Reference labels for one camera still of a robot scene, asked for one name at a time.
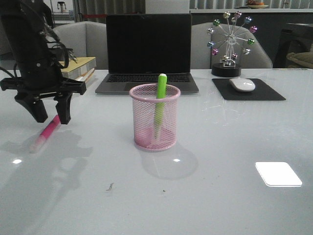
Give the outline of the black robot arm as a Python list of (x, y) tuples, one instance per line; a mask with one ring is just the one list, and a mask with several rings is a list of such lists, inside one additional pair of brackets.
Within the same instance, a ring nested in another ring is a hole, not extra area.
[(83, 95), (84, 82), (63, 77), (61, 70), (73, 58), (59, 37), (36, 11), (39, 1), (2, 0), (0, 21), (16, 61), (20, 75), (8, 74), (0, 82), (3, 91), (16, 90), (15, 101), (34, 119), (43, 123), (47, 113), (43, 98), (53, 97), (61, 124), (68, 124), (73, 93)]

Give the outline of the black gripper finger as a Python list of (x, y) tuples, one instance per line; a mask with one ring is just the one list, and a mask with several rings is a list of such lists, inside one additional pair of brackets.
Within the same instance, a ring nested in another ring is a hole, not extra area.
[(22, 105), (39, 122), (43, 123), (47, 119), (46, 109), (41, 99), (36, 99), (32, 94), (17, 94), (15, 101)]
[(70, 116), (70, 102), (72, 98), (72, 93), (61, 93), (54, 97), (57, 101), (56, 111), (59, 116), (61, 124), (68, 124), (71, 120)]

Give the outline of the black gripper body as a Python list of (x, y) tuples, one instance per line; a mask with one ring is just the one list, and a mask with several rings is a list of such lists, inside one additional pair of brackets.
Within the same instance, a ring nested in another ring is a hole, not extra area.
[(73, 93), (83, 95), (87, 88), (84, 82), (66, 78), (61, 72), (62, 65), (50, 59), (15, 59), (13, 73), (0, 81), (3, 91), (15, 90), (20, 96), (32, 99), (53, 97), (56, 101), (70, 99)]

